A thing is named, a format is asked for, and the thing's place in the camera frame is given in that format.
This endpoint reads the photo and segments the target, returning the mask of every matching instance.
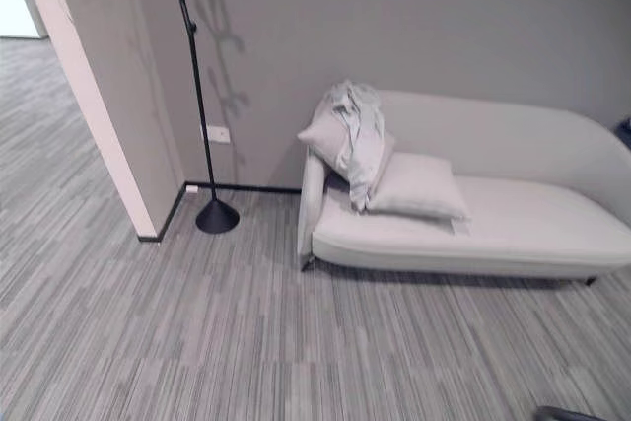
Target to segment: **baseboard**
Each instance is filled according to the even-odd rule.
[[[186,186],[210,187],[210,182],[205,181],[187,181]],[[231,191],[253,191],[253,192],[274,192],[277,194],[300,194],[301,190],[295,187],[274,187],[274,186],[249,186],[242,184],[215,184],[217,189],[228,189]]]
[[[138,240],[142,243],[159,243],[162,241],[165,236],[165,232],[169,228],[169,224],[171,223],[171,219],[174,217],[175,211],[181,202],[181,199],[184,197],[184,193],[186,192],[187,186],[197,186],[203,188],[209,188],[210,182],[203,181],[185,181],[184,184],[179,189],[177,196],[175,197],[174,205],[167,216],[167,220],[165,224],[162,226],[160,232],[155,236],[137,236]],[[272,187],[272,186],[244,186],[241,184],[215,184],[217,189],[228,189],[231,191],[253,191],[253,192],[275,192],[278,194],[300,194],[300,189],[292,188],[292,187]]]
[[[171,219],[174,217],[175,211],[177,210],[177,207],[179,206],[179,202],[184,197],[185,191],[186,191],[186,184],[183,184],[179,188],[179,191],[177,192],[177,196],[175,197],[174,205],[171,207],[171,211],[169,211],[169,215],[167,216],[167,219],[165,220],[165,224],[162,226],[162,229],[160,230],[160,232],[155,237],[153,237],[153,236],[152,237],[138,236],[138,240],[140,242],[143,242],[143,243],[158,243],[158,242],[162,241],[163,237],[165,236],[165,232],[169,228],[169,224],[171,223]]]

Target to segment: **white pillow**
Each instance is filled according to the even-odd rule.
[[[348,141],[348,131],[346,125],[330,111],[322,111],[315,114],[314,121],[305,130],[298,134],[298,139],[309,145],[311,149],[328,163],[340,176],[348,180],[348,170],[343,163],[337,163],[337,156],[342,147]],[[370,191],[374,191],[379,183],[387,162],[394,152],[396,139],[384,132],[384,151],[379,163],[379,168],[375,174],[375,180],[371,184]]]
[[[452,164],[441,158],[394,152],[366,206],[370,211],[468,220]]]

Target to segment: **black floor lamp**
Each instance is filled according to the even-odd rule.
[[[195,223],[197,227],[208,234],[221,234],[228,232],[239,223],[239,213],[225,202],[217,199],[215,189],[215,177],[213,175],[213,164],[210,160],[210,146],[208,145],[208,132],[206,131],[206,114],[204,113],[204,101],[201,97],[201,85],[199,83],[199,66],[197,65],[197,48],[195,47],[195,32],[197,26],[188,16],[186,0],[179,0],[181,14],[184,17],[184,25],[188,34],[188,45],[190,46],[190,59],[193,65],[193,77],[195,79],[195,91],[197,93],[197,105],[199,106],[199,121],[201,122],[201,133],[204,137],[204,150],[206,151],[206,164],[208,165],[208,177],[210,178],[210,191],[212,197],[201,212],[197,215]]]

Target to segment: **crumpled fabric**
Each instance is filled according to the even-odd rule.
[[[336,161],[348,171],[351,204],[361,212],[384,152],[382,101],[372,87],[348,80],[333,86],[324,100],[348,132]]]

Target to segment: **electrical outlet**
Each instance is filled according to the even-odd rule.
[[[215,125],[206,125],[208,140],[215,143],[230,143],[230,130],[228,127],[217,127]]]

